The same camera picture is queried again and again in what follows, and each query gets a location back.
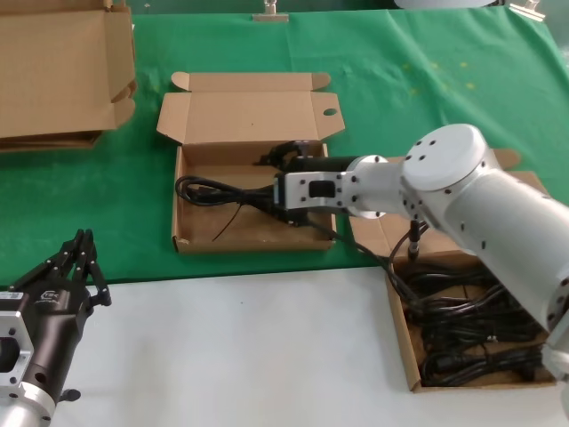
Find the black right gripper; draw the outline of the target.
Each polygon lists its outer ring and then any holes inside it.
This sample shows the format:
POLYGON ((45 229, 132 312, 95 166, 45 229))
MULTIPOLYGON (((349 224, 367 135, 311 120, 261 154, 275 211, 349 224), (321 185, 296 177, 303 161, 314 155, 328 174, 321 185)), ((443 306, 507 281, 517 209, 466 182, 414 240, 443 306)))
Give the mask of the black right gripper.
MULTIPOLYGON (((256 166, 283 166, 285 173, 341 173, 347 171, 349 165, 357 159, 357 157, 314 156, 310 153, 312 148, 314 145, 308 141, 288 141, 273 147, 268 154, 262 155, 252 164, 256 166)), ((268 214, 292 227, 308 227, 311 224, 309 212, 305 208, 284 209, 282 206, 270 204, 268 214)))

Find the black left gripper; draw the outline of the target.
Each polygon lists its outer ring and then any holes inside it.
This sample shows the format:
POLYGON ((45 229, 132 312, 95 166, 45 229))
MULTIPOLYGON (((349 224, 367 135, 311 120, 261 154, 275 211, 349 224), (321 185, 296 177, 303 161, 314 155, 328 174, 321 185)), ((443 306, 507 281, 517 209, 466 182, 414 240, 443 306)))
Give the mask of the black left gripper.
POLYGON ((78 230, 57 253, 8 286, 10 292, 24 293, 23 314, 33 345, 23 381, 55 402, 64 391, 86 320, 95 306, 112 303, 97 258, 92 230, 78 230), (97 290, 94 295, 86 287, 88 278, 97 290))

